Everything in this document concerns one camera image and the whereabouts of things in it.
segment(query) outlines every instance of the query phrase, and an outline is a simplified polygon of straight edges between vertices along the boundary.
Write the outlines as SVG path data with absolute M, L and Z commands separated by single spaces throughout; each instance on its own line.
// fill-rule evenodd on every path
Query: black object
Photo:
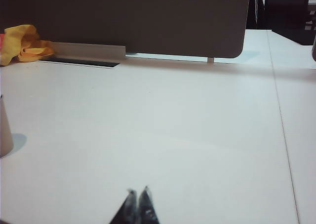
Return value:
M 42 61 L 75 63 L 75 64 L 93 65 L 93 66 L 102 66 L 102 67 L 115 67 L 119 65 L 119 63 L 116 63 L 116 62 L 78 60 L 78 59 L 67 59 L 67 58 L 59 58 L 59 57 L 50 57 L 48 59 L 42 59 Z
M 316 61 L 316 38 L 315 38 L 315 41 L 314 41 L 314 46 L 313 46 L 313 50 L 312 50 L 312 56 L 313 56 L 314 61 Z
M 313 45 L 316 36 L 314 30 L 275 29 L 272 31 L 301 45 Z
M 308 0 L 265 0 L 268 29 L 304 29 Z
M 129 195 L 110 224 L 135 224 L 136 220 L 136 191 L 130 190 Z
M 139 197 L 138 215 L 138 224 L 159 224 L 148 187 Z
M 246 29 L 264 29 L 264 28 L 265 28 L 265 10 L 263 6 L 263 0 L 249 0 Z
M 267 29 L 301 45 L 313 45 L 315 32 L 305 30 L 309 0 L 266 0 Z

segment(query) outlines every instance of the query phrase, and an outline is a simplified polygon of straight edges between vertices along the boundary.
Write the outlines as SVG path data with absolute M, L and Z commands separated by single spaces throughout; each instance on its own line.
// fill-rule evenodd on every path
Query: cardboard tube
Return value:
M 12 134 L 6 116 L 3 97 L 0 99 L 0 158 L 8 154 L 13 149 Z

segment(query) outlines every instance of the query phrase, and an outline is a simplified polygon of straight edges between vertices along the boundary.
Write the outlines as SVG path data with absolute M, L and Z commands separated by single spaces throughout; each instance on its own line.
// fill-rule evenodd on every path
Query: red object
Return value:
M 4 34 L 0 34 L 0 50 L 3 42 Z

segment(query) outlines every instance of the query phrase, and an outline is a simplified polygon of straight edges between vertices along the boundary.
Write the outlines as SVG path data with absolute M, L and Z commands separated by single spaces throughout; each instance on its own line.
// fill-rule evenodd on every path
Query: desk surface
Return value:
M 273 54 L 258 51 L 260 61 L 263 55 L 274 61 Z M 127 188 L 140 193 L 149 185 L 161 223 L 296 224 L 271 65 L 129 58 L 114 69 L 44 62 L 1 68 L 20 148 L 1 159 L 1 218 L 12 224 L 105 224 Z M 299 101 L 299 88 L 313 85 L 313 76 L 284 78 L 276 73 L 282 116 L 288 116 L 286 142 L 295 148 L 302 135 L 290 124 L 291 110 L 283 108 L 290 99 Z M 289 98 L 284 80 L 301 80 L 302 86 Z M 300 96 L 302 103 L 309 92 Z M 304 106 L 305 117 L 313 114 L 313 103 Z M 311 129 L 313 118 L 294 122 Z M 291 166 L 291 156 L 309 151 L 311 132 L 301 151 L 288 146 Z M 313 172 L 304 171 L 307 163 L 291 168 L 301 189 L 295 189 L 300 218 L 313 221 L 306 205 L 312 186 L 302 191 Z

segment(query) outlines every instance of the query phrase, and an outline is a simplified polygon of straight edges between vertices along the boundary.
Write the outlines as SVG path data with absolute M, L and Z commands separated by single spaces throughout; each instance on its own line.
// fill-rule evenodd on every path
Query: yellow cloth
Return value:
M 54 54 L 50 41 L 39 40 L 33 25 L 19 25 L 4 30 L 0 65 L 6 66 L 17 56 L 21 62 L 32 62 Z

